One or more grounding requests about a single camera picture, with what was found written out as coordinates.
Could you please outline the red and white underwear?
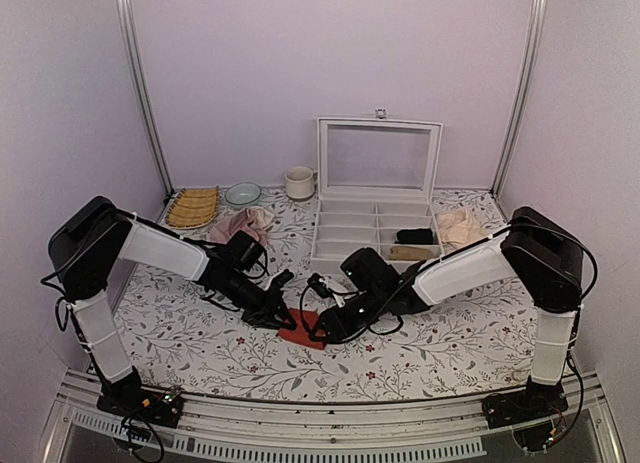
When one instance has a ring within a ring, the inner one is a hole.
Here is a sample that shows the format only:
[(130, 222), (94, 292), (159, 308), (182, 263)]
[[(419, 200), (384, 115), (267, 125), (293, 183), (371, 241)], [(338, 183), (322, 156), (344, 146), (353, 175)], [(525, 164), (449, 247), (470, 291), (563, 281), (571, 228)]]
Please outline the red and white underwear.
[(324, 350), (326, 343), (323, 341), (312, 341), (309, 338), (309, 334), (302, 322), (302, 320), (305, 320), (309, 327), (313, 327), (319, 318), (318, 312), (309, 310), (300, 311), (299, 309), (294, 308), (290, 308), (289, 311), (296, 322), (296, 329), (280, 329), (278, 331), (278, 336), (284, 341), (304, 346), (306, 348)]

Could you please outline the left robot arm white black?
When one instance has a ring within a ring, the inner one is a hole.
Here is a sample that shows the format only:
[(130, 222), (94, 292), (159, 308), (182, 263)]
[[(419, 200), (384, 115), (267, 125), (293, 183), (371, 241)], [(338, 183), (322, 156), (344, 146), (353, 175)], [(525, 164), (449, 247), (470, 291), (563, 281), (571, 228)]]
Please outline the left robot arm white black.
[(96, 196), (51, 236), (47, 253), (52, 271), (40, 284), (58, 294), (56, 325), (74, 331), (104, 396), (128, 417), (141, 416), (149, 398), (114, 320), (108, 286), (118, 267), (148, 267), (176, 276), (208, 292), (209, 303), (221, 295), (255, 328), (297, 326), (283, 299), (292, 273), (284, 270), (258, 284), (249, 272), (267, 267), (266, 250), (244, 231), (225, 243), (188, 238)]

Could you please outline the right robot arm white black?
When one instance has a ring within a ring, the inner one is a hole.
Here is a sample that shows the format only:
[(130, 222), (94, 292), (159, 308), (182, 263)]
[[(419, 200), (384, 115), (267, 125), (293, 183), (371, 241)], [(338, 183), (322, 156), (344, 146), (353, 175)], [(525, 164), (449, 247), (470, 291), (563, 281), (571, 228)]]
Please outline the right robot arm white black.
[(374, 249), (358, 249), (340, 265), (356, 294), (304, 329), (313, 341), (345, 344), (386, 314), (421, 313), (463, 291), (516, 277), (538, 312), (530, 376), (516, 405), (524, 418), (537, 419), (562, 392), (560, 380), (581, 307), (594, 287), (583, 282), (583, 262), (594, 259), (568, 231), (533, 208), (520, 207), (495, 233), (404, 272)]

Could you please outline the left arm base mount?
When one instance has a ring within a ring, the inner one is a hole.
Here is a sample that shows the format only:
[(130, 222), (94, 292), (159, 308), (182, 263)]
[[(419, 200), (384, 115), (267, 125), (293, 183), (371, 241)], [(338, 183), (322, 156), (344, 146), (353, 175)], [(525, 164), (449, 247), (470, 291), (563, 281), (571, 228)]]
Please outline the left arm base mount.
[(103, 412), (167, 428), (178, 426), (183, 406), (182, 388), (179, 386), (157, 390), (138, 384), (112, 385), (102, 389), (97, 401), (97, 408)]

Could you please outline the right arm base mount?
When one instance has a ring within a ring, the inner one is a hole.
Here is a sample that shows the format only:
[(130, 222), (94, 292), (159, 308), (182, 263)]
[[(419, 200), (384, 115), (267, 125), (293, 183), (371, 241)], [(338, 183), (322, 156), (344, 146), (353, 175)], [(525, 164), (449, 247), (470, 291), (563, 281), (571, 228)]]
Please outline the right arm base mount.
[(493, 393), (482, 402), (482, 412), (490, 429), (530, 423), (543, 423), (516, 430), (513, 437), (523, 450), (547, 450), (566, 428), (564, 412), (569, 408), (561, 383), (553, 386), (528, 381), (524, 390)]

